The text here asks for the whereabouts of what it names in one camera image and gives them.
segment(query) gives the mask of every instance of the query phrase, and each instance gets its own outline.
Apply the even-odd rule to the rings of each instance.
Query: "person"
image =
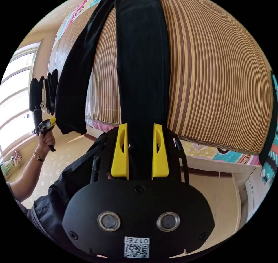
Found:
[[[7,182],[14,199],[25,214],[27,214],[28,210],[21,203],[32,195],[38,183],[44,160],[50,151],[49,146],[55,145],[55,137],[52,131],[47,132],[45,135],[40,133],[38,138],[38,146],[24,169],[21,178],[12,183]]]
[[[55,146],[56,142],[52,131],[39,134],[38,146],[21,178],[15,182],[6,183],[17,205],[43,235],[67,252],[87,261],[92,261],[97,254],[89,255],[77,249],[67,237],[61,220],[71,197],[90,182],[94,154],[102,138],[101,135],[86,154],[68,165],[58,180],[49,187],[48,194],[35,200],[31,209],[27,209],[22,202],[32,195],[38,183],[43,163],[50,151],[49,146]]]

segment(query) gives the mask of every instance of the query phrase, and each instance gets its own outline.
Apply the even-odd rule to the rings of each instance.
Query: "window frame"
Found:
[[[38,41],[38,42],[34,42],[34,43],[31,43],[31,44],[28,44],[26,46],[23,46],[19,49],[17,49],[14,53],[14,55],[12,56],[11,60],[9,61],[8,64],[10,64],[12,61],[24,56],[24,55],[27,55],[27,54],[31,54],[31,53],[34,53],[34,56],[33,56],[33,59],[32,59],[32,63],[30,66],[27,66],[27,67],[24,67],[24,68],[21,68],[13,73],[11,73],[10,75],[8,75],[7,77],[5,77],[2,81],[1,81],[1,84],[4,83],[5,81],[7,81],[9,78],[13,77],[14,75],[18,74],[18,73],[21,73],[23,71],[26,71],[26,70],[29,70],[29,80],[28,80],[28,87],[26,88],[22,88],[20,90],[18,90],[17,92],[14,92],[12,93],[11,95],[9,95],[8,97],[6,97],[4,100],[2,100],[0,102],[0,105],[2,105],[4,102],[6,102],[7,100],[9,100],[10,98],[12,98],[13,96],[21,93],[21,92],[24,92],[24,91],[28,91],[28,96],[30,95],[30,83],[31,83],[31,80],[33,79],[33,73],[34,73],[34,66],[35,66],[35,62],[36,62],[36,58],[37,58],[37,54],[38,54],[38,51],[39,51],[39,48],[40,48],[40,45],[41,45],[41,41]],[[14,120],[15,118],[17,118],[18,116],[22,115],[22,114],[25,114],[25,113],[28,113],[29,112],[29,108],[26,108],[25,110],[17,113],[16,115],[14,115],[13,117],[9,118],[5,123],[3,123],[1,126],[0,126],[0,130],[5,126],[7,125],[9,122],[11,122],[12,120]],[[3,159],[3,157],[12,149],[14,148],[16,145],[20,144],[22,141],[26,140],[27,138],[31,137],[31,135],[28,133],[28,134],[25,134],[23,135],[22,137],[18,138],[17,140],[13,141],[9,146],[7,146],[4,150],[2,150],[1,148],[1,145],[0,145],[0,161]]]

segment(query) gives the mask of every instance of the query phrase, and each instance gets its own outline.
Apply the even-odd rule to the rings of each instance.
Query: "wrist watch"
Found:
[[[37,161],[41,161],[41,162],[44,161],[44,160],[40,157],[40,155],[39,155],[38,153],[36,153],[36,152],[34,152],[34,158],[35,158],[35,160],[37,160]]]

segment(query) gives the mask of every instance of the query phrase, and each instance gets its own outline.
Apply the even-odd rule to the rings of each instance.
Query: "striped mat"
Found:
[[[273,106],[271,68],[262,50],[209,0],[161,0],[161,5],[171,52],[168,128],[188,142],[258,155]],[[58,69],[60,75],[95,7],[63,33],[51,52],[50,72]],[[116,52],[113,9],[98,43],[86,101],[86,117],[109,125],[121,123]]]

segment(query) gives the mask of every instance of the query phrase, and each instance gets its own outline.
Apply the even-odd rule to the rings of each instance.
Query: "qr code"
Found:
[[[125,258],[149,258],[149,238],[125,237]]]

